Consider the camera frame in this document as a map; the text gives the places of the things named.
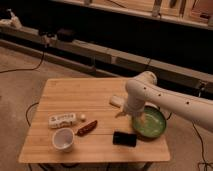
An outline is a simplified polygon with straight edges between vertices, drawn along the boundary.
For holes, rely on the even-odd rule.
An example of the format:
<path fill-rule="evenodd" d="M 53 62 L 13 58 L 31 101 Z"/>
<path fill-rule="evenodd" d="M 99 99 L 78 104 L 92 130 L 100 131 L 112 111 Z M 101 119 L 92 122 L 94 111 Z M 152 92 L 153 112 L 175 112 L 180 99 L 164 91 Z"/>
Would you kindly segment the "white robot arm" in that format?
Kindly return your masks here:
<path fill-rule="evenodd" d="M 141 116 L 145 103 L 149 102 L 213 132 L 213 100 L 161 88 L 151 71 L 128 79 L 125 89 L 127 99 L 123 112 L 128 115 Z"/>

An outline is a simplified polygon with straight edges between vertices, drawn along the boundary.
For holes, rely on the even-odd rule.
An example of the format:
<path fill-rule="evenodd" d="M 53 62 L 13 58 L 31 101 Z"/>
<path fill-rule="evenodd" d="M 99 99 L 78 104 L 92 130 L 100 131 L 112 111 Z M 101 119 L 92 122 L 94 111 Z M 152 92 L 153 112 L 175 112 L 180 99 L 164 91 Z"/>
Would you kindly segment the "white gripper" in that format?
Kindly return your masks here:
<path fill-rule="evenodd" d="M 127 99 L 123 106 L 123 112 L 133 117 L 141 116 L 142 124 L 147 122 L 146 113 L 144 111 L 145 102 L 137 99 Z"/>

